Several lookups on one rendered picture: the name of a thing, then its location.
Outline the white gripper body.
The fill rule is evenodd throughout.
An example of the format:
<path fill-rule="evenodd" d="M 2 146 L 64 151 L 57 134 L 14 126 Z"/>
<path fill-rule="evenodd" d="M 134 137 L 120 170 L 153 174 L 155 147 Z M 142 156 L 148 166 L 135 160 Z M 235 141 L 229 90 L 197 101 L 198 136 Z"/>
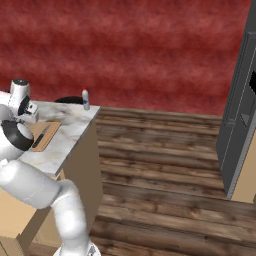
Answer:
<path fill-rule="evenodd" d="M 34 113 L 32 115 L 23 114 L 20 116 L 20 119 L 27 123 L 37 123 L 39 120 L 39 113 Z"/>

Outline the wooden cutting board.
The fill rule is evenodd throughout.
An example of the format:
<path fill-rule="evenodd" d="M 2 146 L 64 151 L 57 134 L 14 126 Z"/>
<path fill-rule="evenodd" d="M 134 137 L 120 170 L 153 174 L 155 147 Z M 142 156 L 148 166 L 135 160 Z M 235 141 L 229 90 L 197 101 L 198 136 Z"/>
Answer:
<path fill-rule="evenodd" d="M 30 128 L 34 140 L 37 140 L 40 135 L 43 135 L 41 141 L 36 147 L 31 147 L 33 152 L 43 152 L 58 129 L 61 126 L 60 122 L 37 122 L 37 123 L 28 123 L 27 126 Z"/>

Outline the beige drawer front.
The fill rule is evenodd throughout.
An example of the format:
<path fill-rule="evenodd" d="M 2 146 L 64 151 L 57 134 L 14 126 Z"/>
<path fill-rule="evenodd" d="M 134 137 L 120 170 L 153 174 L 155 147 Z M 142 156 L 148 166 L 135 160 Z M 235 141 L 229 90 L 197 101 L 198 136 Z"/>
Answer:
<path fill-rule="evenodd" d="M 0 236 L 35 236 L 45 219 L 45 213 L 17 200 L 0 189 Z"/>

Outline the black round pan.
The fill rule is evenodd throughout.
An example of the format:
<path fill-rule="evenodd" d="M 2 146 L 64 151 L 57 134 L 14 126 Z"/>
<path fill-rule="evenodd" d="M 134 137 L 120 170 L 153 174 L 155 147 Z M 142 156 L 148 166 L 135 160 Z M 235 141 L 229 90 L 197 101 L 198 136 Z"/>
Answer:
<path fill-rule="evenodd" d="M 65 103 L 65 104 L 83 104 L 82 97 L 79 96 L 67 96 L 62 97 L 54 101 L 55 103 Z"/>

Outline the white bottle with red cap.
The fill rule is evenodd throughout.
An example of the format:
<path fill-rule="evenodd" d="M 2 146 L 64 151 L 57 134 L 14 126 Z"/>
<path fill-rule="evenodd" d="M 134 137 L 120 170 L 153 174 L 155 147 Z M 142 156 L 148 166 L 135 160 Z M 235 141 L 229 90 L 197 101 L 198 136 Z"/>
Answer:
<path fill-rule="evenodd" d="M 83 107 L 85 110 L 90 110 L 90 103 L 89 103 L 89 93 L 86 87 L 82 90 L 82 99 L 83 99 Z"/>

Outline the beige counter cabinet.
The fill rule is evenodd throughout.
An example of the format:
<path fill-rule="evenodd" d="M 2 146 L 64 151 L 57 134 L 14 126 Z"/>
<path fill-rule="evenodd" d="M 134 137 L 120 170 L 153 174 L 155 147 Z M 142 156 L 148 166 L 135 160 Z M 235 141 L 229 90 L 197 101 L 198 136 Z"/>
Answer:
<path fill-rule="evenodd" d="M 68 179 L 76 185 L 84 206 L 89 234 L 103 195 L 94 116 L 88 113 L 54 114 L 50 111 L 40 114 L 39 122 L 49 121 L 58 121 L 61 126 L 46 149 L 43 152 L 33 152 L 30 148 L 19 159 L 56 181 Z M 47 223 L 48 232 L 43 240 L 60 248 L 62 241 L 56 227 L 53 209 L 47 207 L 37 210 L 45 213 L 42 224 L 47 217 L 52 218 Z M 28 247 L 34 237 L 0 236 L 0 256 L 29 256 Z"/>

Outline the grey fridge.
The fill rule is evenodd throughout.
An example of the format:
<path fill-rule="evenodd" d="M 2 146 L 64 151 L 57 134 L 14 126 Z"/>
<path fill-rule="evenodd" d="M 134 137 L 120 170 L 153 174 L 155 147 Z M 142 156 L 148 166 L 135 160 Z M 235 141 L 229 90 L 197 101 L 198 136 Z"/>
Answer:
<path fill-rule="evenodd" d="M 251 0 L 216 142 L 224 191 L 232 198 L 256 127 L 256 0 Z"/>

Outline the beige tall cabinet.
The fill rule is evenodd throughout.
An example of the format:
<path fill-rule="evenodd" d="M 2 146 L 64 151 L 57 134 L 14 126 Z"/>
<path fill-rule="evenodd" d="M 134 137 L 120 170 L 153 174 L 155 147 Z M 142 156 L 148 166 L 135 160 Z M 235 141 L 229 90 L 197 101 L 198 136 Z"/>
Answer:
<path fill-rule="evenodd" d="M 256 196 L 256 131 L 238 178 L 232 201 L 254 203 Z"/>

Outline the black handled knife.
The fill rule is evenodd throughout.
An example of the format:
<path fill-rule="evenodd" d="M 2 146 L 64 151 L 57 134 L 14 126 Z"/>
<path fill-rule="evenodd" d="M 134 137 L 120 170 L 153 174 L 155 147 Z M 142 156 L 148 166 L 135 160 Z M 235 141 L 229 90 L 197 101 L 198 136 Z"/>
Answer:
<path fill-rule="evenodd" d="M 49 127 L 50 127 L 50 125 L 48 125 L 46 128 L 44 128 L 44 130 L 41 132 L 41 134 L 38 136 L 38 138 L 34 141 L 32 148 L 36 148 L 39 145 L 39 143 L 41 142 L 42 138 L 46 134 Z"/>

